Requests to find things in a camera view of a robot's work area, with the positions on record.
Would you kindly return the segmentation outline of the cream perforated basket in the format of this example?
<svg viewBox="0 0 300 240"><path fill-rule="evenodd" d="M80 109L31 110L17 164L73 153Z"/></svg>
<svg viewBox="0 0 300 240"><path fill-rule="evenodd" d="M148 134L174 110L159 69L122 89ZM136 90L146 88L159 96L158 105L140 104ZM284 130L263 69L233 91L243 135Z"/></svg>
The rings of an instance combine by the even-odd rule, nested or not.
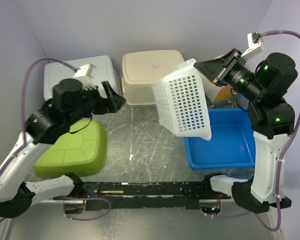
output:
<svg viewBox="0 0 300 240"><path fill-rule="evenodd" d="M152 85L184 62L178 50L127 53L122 58L122 94L130 107L155 104Z"/></svg>

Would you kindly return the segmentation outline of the green plastic tub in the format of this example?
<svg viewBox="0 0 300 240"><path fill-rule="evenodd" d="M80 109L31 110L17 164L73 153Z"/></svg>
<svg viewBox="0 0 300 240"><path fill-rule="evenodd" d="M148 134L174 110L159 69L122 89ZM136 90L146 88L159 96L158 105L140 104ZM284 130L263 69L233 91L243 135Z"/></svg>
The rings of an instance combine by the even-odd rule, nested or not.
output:
<svg viewBox="0 0 300 240"><path fill-rule="evenodd" d="M106 128L95 120L80 120L70 130L76 133L66 133L59 137L37 160L33 166L36 175L87 175L103 168L108 148Z"/></svg>

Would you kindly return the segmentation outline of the white translucent plastic bin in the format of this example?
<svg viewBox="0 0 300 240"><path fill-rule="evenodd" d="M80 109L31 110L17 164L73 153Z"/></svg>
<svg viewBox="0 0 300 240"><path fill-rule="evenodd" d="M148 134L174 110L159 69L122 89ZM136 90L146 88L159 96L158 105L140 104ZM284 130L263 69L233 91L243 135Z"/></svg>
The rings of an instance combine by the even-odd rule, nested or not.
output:
<svg viewBox="0 0 300 240"><path fill-rule="evenodd" d="M77 68L86 64L95 66L96 69L92 71L92 82L95 86L98 86L98 91L103 98L107 97L101 84L103 81L108 81L112 89L118 95L122 95L117 71L114 69L111 58L108 55L74 59L69 60L68 63ZM54 85L58 84L63 79L72 78L74 74L75 73L71 69L60 63L54 62L47 64L44 68L44 99L47 101L52 98Z"/></svg>

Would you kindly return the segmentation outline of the blue plastic tub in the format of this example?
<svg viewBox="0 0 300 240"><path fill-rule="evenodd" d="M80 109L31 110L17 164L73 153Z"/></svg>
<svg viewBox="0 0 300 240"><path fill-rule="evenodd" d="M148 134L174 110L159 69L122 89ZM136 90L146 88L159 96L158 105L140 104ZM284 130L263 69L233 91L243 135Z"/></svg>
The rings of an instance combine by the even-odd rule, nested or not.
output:
<svg viewBox="0 0 300 240"><path fill-rule="evenodd" d="M248 114L239 108L210 109L211 140L186 137L185 150L193 170L253 168L256 147Z"/></svg>

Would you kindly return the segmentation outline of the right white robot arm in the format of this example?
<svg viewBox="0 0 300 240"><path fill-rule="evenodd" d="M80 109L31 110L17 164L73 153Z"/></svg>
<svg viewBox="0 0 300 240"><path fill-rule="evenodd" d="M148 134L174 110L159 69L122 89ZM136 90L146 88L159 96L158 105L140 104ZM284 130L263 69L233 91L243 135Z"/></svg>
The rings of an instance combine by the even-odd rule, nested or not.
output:
<svg viewBox="0 0 300 240"><path fill-rule="evenodd" d="M224 193L241 208L255 214L270 207L288 208L291 200L282 189L284 146L294 131L295 111L284 95L298 76L294 60L280 52L269 54L255 72L245 67L242 54L232 49L225 55L193 65L217 86L231 86L248 100L247 114L255 141L252 179L212 174L205 177L202 193L208 199Z"/></svg>

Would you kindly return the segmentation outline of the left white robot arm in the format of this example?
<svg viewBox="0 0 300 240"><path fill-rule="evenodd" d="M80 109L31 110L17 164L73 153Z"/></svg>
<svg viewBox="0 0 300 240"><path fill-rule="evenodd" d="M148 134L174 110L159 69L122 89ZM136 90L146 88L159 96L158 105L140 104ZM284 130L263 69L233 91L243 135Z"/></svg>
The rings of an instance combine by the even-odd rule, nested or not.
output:
<svg viewBox="0 0 300 240"><path fill-rule="evenodd" d="M25 121L25 129L10 155L0 166L0 217L13 219L34 204L54 197L79 199L82 180L74 173L38 183L24 179L37 160L70 128L83 118L116 113L126 103L108 81L103 81L106 97L97 86L84 89L74 78L61 80L52 89L52 98Z"/></svg>

